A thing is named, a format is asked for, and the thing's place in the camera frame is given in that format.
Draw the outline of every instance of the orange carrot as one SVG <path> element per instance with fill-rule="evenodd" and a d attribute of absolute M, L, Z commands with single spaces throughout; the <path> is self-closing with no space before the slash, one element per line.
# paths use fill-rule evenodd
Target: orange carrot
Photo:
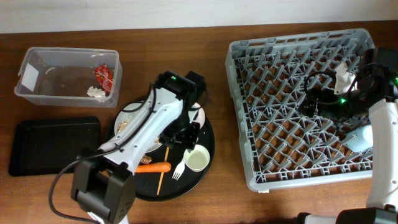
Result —
<path fill-rule="evenodd" d="M 168 172 L 171 169 L 172 165 L 169 162 L 157 162 L 154 164 L 139 165 L 136 169 L 136 172 Z"/>

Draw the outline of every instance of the dish rack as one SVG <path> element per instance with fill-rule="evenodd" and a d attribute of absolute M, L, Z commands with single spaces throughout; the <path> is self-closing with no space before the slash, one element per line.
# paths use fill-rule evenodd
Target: dish rack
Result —
<path fill-rule="evenodd" d="M 352 152 L 333 121 L 304 117 L 303 81 L 317 71 L 346 63 L 358 72 L 360 56 L 374 48 L 364 29 L 318 32 L 229 45 L 225 61 L 239 128 L 248 187 L 255 192 L 371 177 L 373 149 Z M 326 75 L 308 88 L 333 89 Z"/>

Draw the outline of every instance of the wooden table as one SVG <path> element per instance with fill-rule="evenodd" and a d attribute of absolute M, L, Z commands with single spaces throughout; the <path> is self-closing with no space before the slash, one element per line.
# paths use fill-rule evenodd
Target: wooden table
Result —
<path fill-rule="evenodd" d="M 224 61 L 234 40 L 360 27 L 370 31 L 376 45 L 398 49 L 397 26 L 398 21 L 390 21 L 0 35 L 0 223 L 76 223 L 49 209 L 47 194 L 54 175 L 8 175 L 14 130 L 20 121 L 97 116 L 104 132 L 117 112 L 116 108 L 36 106 L 17 97 L 17 73 L 29 47 L 117 50 L 123 67 L 119 106 L 144 95 L 148 84 L 166 70 L 181 75 L 194 70 L 205 76 L 210 94 L 205 111 L 216 138 L 209 173 L 183 197 L 168 202 L 137 199 L 129 212 L 131 223 L 266 222 L 292 218 L 300 212 L 336 216 L 341 210 L 363 207 L 370 179 L 272 190 L 269 194 L 247 188 Z M 55 190 L 55 206 L 67 214 L 87 217 L 70 198 L 71 184 L 71 174 L 62 177 Z"/>

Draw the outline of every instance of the plastic fork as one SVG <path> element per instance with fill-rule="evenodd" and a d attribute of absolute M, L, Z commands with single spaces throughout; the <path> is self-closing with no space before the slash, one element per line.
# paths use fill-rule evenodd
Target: plastic fork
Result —
<path fill-rule="evenodd" d="M 177 167 L 174 170 L 173 179 L 178 180 L 181 177 L 184 170 L 185 170 L 185 162 L 184 158 L 182 157 L 181 162 L 177 165 Z"/>

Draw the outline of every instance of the white label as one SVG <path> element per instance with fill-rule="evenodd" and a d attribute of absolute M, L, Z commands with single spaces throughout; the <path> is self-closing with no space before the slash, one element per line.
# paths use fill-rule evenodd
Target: white label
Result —
<path fill-rule="evenodd" d="M 39 71 L 36 70 L 31 64 L 26 65 L 24 76 L 22 77 L 22 84 L 31 91 L 35 90 L 37 76 Z"/>

